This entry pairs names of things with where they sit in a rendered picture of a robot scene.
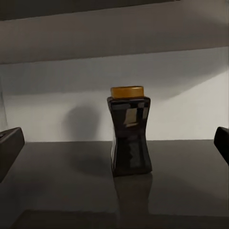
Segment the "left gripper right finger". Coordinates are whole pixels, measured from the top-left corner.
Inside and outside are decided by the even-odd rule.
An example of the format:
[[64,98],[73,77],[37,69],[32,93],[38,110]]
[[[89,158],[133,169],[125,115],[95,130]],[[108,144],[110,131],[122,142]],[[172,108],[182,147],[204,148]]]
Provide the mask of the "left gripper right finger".
[[218,127],[214,137],[214,144],[229,165],[229,129]]

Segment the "bottle of coffee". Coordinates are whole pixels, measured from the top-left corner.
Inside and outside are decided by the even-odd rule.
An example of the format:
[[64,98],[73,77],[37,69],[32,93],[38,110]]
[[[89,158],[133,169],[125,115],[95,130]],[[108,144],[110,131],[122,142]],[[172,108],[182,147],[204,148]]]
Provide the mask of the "bottle of coffee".
[[146,125],[151,99],[143,86],[111,88],[107,103],[114,135],[111,164],[114,175],[152,171],[146,142]]

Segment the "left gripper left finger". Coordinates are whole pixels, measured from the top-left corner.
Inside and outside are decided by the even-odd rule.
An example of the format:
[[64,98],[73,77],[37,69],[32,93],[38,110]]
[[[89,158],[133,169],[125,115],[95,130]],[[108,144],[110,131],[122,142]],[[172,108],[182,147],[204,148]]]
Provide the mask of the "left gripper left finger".
[[25,144],[20,127],[0,132],[0,184]]

